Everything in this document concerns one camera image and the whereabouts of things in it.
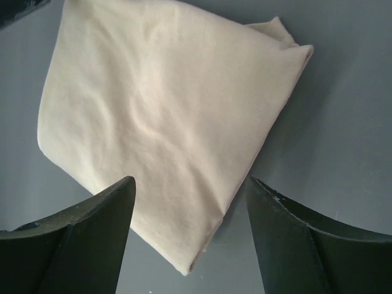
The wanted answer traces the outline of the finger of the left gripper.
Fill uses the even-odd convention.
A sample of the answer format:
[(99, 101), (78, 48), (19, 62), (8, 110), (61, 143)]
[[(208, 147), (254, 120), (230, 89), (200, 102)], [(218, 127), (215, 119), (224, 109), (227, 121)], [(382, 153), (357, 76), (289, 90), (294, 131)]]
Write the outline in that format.
[(49, 3), (50, 0), (0, 0), (0, 28), (12, 25)]

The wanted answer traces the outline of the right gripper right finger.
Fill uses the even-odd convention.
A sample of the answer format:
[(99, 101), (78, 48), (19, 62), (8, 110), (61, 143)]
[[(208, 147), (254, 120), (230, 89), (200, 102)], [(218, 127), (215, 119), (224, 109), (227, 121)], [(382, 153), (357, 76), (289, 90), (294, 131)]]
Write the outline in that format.
[(391, 293), (391, 236), (324, 216), (259, 179), (245, 184), (265, 293)]

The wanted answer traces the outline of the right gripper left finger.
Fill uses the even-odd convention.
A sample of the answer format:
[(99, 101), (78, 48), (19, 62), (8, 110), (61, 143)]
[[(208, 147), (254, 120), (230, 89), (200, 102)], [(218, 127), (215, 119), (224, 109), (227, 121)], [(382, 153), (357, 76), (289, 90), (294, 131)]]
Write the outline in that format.
[(127, 176), (97, 195), (1, 231), (1, 293), (115, 293), (135, 204)]

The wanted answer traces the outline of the beige t shirt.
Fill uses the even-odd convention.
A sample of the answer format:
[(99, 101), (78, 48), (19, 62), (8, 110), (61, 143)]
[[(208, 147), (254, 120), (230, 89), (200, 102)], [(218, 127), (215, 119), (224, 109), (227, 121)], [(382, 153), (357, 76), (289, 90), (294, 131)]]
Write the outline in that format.
[(131, 229), (187, 275), (313, 51), (278, 18), (244, 25), (179, 1), (66, 1), (39, 148), (92, 194), (133, 176)]

